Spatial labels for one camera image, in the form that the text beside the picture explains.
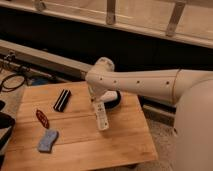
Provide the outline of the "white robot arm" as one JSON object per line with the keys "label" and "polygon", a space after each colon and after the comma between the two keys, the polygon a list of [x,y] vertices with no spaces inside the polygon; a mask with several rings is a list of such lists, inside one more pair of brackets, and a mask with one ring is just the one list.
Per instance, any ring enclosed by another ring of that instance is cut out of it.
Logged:
{"label": "white robot arm", "polygon": [[213,71],[116,72],[101,57],[85,76],[94,102],[109,90],[165,101],[176,107],[172,171],[213,171]]}

